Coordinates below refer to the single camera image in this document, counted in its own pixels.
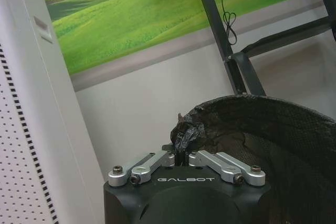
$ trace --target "galbot logo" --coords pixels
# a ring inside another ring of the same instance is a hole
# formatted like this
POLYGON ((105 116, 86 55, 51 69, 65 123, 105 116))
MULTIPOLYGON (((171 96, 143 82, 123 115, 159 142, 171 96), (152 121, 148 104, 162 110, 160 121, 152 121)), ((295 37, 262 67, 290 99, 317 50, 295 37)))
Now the galbot logo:
POLYGON ((158 182, 212 182, 215 178, 158 178, 158 182))

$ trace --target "silver metal link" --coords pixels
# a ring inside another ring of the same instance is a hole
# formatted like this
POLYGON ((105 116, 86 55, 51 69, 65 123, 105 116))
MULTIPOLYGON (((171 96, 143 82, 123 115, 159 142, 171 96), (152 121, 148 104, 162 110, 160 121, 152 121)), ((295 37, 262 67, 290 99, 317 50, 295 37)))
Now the silver metal link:
POLYGON ((231 157, 225 152, 216 153, 215 156, 230 165, 238 167, 242 171, 246 183, 252 186, 263 186, 265 184, 266 174, 263 171, 255 171, 253 167, 231 157))
POLYGON ((222 180, 229 183, 241 184, 243 182, 241 170, 237 166, 227 164, 207 151, 198 151, 190 154, 189 165, 208 166, 220 174, 222 180))
POLYGON ((131 183, 140 185, 151 180, 151 174, 160 166, 174 166, 175 156, 159 151, 142 165, 132 168, 131 183))
POLYGON ((109 185, 113 187, 123 186, 127 183, 128 178, 131 176, 132 168, 138 165, 143 164, 147 160, 149 160, 153 155, 144 154, 140 157, 135 158, 132 161, 129 161, 122 167, 122 173, 114 174, 113 171, 109 172, 109 185))

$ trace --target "black metal frame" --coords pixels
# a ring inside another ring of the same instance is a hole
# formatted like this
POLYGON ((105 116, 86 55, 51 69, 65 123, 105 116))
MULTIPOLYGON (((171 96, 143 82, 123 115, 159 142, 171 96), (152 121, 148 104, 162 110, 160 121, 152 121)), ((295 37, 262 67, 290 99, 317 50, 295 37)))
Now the black metal frame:
POLYGON ((251 94, 266 95, 249 60, 250 57, 310 38, 329 29, 332 29, 336 40, 336 0, 323 0, 323 2, 328 12, 327 17, 262 38, 254 44, 245 47, 241 52, 234 54, 215 0, 202 0, 235 94, 246 93, 246 88, 240 74, 241 72, 251 94))

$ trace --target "perforated panel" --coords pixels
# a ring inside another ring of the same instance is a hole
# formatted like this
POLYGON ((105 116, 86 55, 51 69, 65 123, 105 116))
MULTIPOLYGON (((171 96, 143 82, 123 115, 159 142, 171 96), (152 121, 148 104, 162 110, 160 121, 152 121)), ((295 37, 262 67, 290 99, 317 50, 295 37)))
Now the perforated panel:
POLYGON ((1 45, 0 61, 0 223, 58 224, 1 45))

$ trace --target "screw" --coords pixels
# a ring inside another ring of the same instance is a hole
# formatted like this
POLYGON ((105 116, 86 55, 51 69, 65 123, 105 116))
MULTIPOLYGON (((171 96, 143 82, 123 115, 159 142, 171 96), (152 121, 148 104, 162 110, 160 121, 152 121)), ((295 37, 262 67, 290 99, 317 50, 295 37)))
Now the screw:
POLYGON ((241 185, 244 182, 244 177, 242 174, 236 174, 233 178, 233 183, 236 185, 241 185))
POLYGON ((122 174, 122 166, 120 165, 116 165, 114 168, 113 168, 113 174, 122 174))
POLYGON ((132 175, 130 177, 130 182, 133 186, 136 186, 140 183, 140 177, 138 175, 132 175))
POLYGON ((173 153, 173 152, 168 152, 168 157, 169 157, 169 158, 174 158, 174 157, 175 157, 175 155, 174 155, 174 153, 173 153))
POLYGON ((258 165, 252 165, 251 166, 251 172, 253 173, 261 173, 261 167, 258 165))

